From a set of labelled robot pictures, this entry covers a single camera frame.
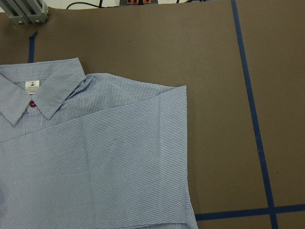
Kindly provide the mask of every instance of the shirt collar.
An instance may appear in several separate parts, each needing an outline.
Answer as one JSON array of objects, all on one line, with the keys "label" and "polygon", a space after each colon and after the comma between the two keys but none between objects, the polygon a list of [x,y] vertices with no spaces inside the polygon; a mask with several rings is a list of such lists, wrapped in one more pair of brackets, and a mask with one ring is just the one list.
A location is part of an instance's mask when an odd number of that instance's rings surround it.
[{"label": "shirt collar", "polygon": [[[24,74],[33,74],[38,79],[39,74],[51,71],[48,79],[30,96],[6,77],[1,75],[14,74],[14,79],[22,81]],[[51,119],[68,96],[86,79],[78,58],[36,63],[0,65],[0,113],[12,124],[17,123],[29,102],[32,100],[40,112]]]}]

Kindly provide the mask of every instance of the white label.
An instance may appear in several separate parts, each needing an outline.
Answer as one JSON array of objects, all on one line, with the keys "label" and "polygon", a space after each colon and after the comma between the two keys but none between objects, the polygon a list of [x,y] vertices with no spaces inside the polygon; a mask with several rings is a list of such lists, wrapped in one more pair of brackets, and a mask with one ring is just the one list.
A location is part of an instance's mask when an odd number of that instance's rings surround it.
[{"label": "white label", "polygon": [[34,94],[39,88],[39,80],[25,82],[25,91],[28,94]]}]

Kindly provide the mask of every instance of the blue striped shirt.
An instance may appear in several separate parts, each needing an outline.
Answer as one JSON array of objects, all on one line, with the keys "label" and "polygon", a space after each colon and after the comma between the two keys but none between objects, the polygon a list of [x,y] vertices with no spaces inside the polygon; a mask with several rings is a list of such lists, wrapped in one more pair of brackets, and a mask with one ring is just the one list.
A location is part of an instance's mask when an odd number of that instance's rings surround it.
[{"label": "blue striped shirt", "polygon": [[198,228],[185,86],[85,75],[78,58],[0,65],[0,105],[1,229]]}]

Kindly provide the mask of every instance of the shirt body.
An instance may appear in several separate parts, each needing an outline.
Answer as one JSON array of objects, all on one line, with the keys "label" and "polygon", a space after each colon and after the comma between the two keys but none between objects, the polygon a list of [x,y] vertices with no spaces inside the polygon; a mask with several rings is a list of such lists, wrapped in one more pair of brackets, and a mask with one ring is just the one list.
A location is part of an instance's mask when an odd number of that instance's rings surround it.
[{"label": "shirt body", "polygon": [[185,86],[85,75],[75,58],[0,65],[0,91],[0,228],[197,228]]}]

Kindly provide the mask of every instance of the red button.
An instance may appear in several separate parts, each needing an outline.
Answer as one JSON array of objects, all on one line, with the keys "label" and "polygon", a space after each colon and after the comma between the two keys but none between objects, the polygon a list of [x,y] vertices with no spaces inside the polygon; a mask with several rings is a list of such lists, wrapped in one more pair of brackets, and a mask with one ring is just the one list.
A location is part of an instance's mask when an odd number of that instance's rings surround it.
[{"label": "red button", "polygon": [[30,107],[36,107],[36,104],[34,103],[34,101],[30,101]]}]

